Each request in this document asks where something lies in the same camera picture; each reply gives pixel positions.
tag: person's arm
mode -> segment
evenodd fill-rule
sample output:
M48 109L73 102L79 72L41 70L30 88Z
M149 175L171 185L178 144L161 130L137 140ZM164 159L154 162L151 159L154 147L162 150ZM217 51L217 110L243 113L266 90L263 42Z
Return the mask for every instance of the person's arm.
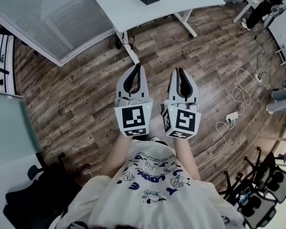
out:
M125 137L121 133L119 134L113 149L101 168L100 175L114 177L126 161L132 139L132 137Z
M201 180L188 140L174 138L176 157L194 180Z

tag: electrical outlet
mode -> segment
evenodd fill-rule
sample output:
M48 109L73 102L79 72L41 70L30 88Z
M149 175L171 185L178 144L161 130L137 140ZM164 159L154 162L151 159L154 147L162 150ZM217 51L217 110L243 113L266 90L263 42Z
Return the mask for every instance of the electrical outlet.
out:
M233 120L236 120L238 118L238 113L237 112L234 112L234 113L231 113L231 114L227 114L227 116L225 117L225 120L227 122L230 121L233 121Z
M262 84L262 79L260 79L257 74L254 74L254 76L255 76L256 81L257 81L259 84Z

